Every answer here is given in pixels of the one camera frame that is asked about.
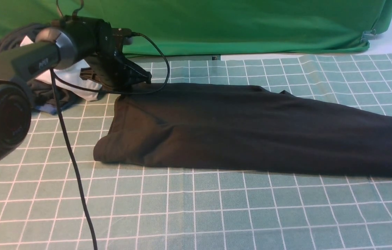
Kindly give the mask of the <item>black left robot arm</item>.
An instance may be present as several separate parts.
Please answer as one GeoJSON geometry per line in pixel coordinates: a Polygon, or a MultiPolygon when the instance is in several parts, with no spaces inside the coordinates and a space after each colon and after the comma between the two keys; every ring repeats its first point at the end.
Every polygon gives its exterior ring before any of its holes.
{"type": "Polygon", "coordinates": [[[125,39],[138,36],[127,28],[72,14],[52,21],[33,44],[0,53],[0,160],[26,137],[35,105],[28,82],[50,69],[67,69],[85,60],[80,77],[110,90],[128,90],[150,83],[152,75],[119,50],[125,39]]]}

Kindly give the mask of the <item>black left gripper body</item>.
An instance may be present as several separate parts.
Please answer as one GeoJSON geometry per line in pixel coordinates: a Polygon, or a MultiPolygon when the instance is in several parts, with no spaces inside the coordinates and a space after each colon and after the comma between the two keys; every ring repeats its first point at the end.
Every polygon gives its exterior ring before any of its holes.
{"type": "Polygon", "coordinates": [[[111,25],[105,21],[97,21],[95,31],[97,48],[92,55],[85,57],[85,61],[95,71],[98,69],[104,71],[100,79],[106,90],[130,90],[133,85],[123,83],[121,58],[125,56],[123,52],[117,52],[116,50],[111,25]]]}

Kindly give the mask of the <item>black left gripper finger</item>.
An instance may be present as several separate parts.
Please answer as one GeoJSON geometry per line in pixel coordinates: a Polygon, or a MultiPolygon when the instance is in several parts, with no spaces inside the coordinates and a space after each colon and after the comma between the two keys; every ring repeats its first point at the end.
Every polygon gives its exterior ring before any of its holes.
{"type": "Polygon", "coordinates": [[[98,69],[95,71],[93,68],[81,68],[80,69],[80,79],[82,80],[90,80],[97,84],[103,85],[100,77],[103,75],[104,71],[102,69],[98,69]]]}
{"type": "Polygon", "coordinates": [[[122,64],[122,79],[125,85],[134,85],[139,83],[151,84],[152,74],[143,69],[138,64],[123,57],[122,64]]]}

